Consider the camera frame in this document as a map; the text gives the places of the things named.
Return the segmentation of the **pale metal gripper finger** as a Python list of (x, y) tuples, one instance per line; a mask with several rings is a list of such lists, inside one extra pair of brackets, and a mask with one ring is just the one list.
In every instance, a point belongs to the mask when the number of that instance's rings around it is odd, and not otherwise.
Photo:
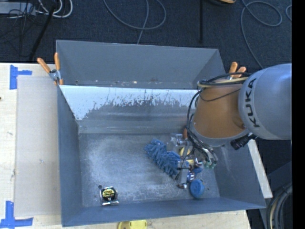
[(181, 160), (178, 162), (178, 174), (177, 174), (177, 182), (178, 184), (186, 184), (188, 173), (190, 171), (190, 165), (188, 161)]
[(187, 138), (183, 136), (183, 134), (172, 133), (171, 134), (171, 142), (175, 146), (186, 146)]

